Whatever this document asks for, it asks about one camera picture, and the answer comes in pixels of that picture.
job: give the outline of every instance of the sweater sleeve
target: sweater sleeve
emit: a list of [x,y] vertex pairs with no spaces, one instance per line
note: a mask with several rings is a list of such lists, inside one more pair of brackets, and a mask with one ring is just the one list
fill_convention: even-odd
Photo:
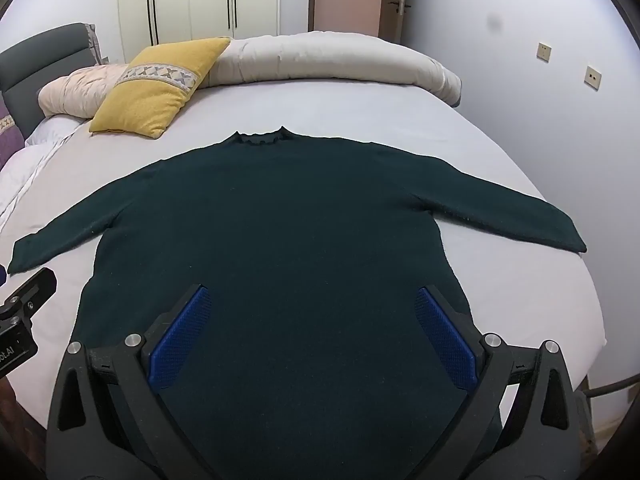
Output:
[[101,187],[37,233],[18,240],[7,272],[13,274],[33,269],[101,234],[142,192],[162,162],[160,160]]
[[516,240],[575,253],[587,250],[573,221],[544,200],[462,173],[432,156],[389,148],[377,158],[427,210]]

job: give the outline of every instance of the white bed sheet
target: white bed sheet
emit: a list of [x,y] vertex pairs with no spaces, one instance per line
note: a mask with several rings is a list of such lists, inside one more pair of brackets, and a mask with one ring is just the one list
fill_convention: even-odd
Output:
[[42,168],[83,122],[66,115],[44,119],[0,170],[0,232]]
[[[485,134],[428,92],[344,80],[267,82],[196,92],[158,140],[130,134],[90,136],[82,126],[58,150],[0,234],[0,263],[15,240],[104,184],[160,158],[220,142],[236,130],[284,126],[318,137],[373,141],[433,155],[466,173],[540,197],[516,164]],[[574,386],[605,343],[591,277],[577,254],[518,242],[438,219],[444,248],[481,332],[513,345],[562,347]],[[69,342],[80,293],[92,275],[99,238],[52,259],[58,291],[34,317],[36,357],[10,374],[19,402],[46,425],[50,396]],[[11,276],[6,297],[35,270]],[[512,389],[503,399],[506,414]]]

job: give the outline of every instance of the bed headboard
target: bed headboard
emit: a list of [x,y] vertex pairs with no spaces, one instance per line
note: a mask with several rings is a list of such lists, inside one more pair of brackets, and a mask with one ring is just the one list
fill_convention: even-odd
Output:
[[40,89],[96,62],[92,38],[84,23],[41,32],[0,53],[0,92],[25,139],[44,119],[38,106]]

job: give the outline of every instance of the yellow pillow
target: yellow pillow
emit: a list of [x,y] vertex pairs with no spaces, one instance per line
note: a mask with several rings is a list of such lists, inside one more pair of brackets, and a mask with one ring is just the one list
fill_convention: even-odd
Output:
[[157,139],[230,42],[210,38],[147,47],[107,94],[89,131],[135,132]]

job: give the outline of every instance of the dark green sweater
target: dark green sweater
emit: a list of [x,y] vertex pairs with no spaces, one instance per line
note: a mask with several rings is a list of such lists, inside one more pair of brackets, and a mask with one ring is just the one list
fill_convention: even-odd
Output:
[[162,398],[225,480],[400,480],[463,399],[414,314],[427,284],[469,313],[433,212],[586,250],[552,205],[437,158],[281,129],[104,186],[17,241],[8,270],[104,233],[73,334],[90,347],[208,287],[212,318]]

